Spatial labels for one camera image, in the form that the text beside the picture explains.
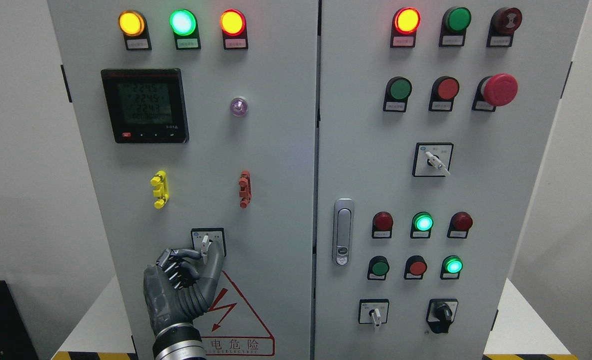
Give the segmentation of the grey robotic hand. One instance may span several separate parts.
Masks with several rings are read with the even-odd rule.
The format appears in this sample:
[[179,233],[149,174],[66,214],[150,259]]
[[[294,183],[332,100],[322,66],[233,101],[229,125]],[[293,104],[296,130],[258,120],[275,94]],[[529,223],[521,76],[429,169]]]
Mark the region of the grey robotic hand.
[[213,304],[225,255],[219,243],[211,242],[206,263],[202,257],[193,249],[168,248],[143,272],[143,294],[156,337],[171,326],[191,324]]

